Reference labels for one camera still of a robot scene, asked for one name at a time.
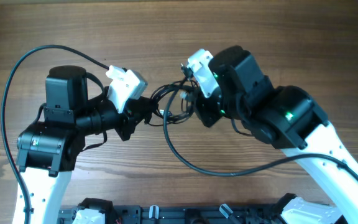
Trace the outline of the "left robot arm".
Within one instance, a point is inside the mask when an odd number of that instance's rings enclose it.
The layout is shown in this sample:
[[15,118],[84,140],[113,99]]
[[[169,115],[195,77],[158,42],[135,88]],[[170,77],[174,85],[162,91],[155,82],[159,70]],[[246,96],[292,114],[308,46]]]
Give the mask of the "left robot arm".
[[135,71],[110,67],[112,82],[101,94],[88,97],[88,81],[101,82],[82,67],[50,69],[45,81],[46,102],[17,138],[16,164],[25,185],[17,191],[14,223],[56,223],[78,155],[97,145],[85,144],[89,135],[113,129],[122,141],[135,127],[148,122],[156,103],[142,96],[147,82]]

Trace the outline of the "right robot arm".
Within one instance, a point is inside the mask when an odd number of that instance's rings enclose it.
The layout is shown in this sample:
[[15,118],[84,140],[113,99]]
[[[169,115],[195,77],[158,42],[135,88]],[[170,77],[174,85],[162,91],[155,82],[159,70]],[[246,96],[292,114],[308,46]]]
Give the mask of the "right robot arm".
[[326,192],[348,223],[358,223],[358,162],[325,111],[297,86],[272,85],[253,55],[235,45],[187,61],[199,88],[194,107],[206,127],[239,120],[257,140],[294,159]]

